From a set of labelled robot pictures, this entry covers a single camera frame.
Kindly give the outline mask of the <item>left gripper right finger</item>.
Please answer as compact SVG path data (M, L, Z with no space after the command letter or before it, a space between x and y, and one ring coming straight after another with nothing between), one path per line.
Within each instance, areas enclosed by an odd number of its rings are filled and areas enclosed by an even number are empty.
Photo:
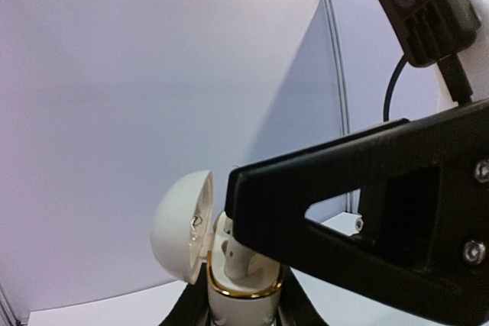
M319 315L291 268L283 268L277 325L328 326Z

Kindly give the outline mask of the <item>white earbud charging case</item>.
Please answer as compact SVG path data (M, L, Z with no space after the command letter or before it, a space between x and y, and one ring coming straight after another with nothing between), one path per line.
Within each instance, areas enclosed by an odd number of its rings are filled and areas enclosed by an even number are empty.
M274 325L283 266L240 244L226 213L213 212L213 174L178 179L154 213L150 242L157 262L187 285L206 285L210 325Z

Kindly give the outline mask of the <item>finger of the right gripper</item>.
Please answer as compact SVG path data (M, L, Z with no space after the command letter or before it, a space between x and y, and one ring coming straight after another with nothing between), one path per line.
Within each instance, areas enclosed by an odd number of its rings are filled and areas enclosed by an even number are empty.
M436 322L488 320L488 103L400 119L237 168L234 238Z

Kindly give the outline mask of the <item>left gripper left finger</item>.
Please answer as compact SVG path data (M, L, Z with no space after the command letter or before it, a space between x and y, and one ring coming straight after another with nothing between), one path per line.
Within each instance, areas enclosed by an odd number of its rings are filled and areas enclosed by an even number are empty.
M160 326L207 326L210 310L206 285L187 285Z

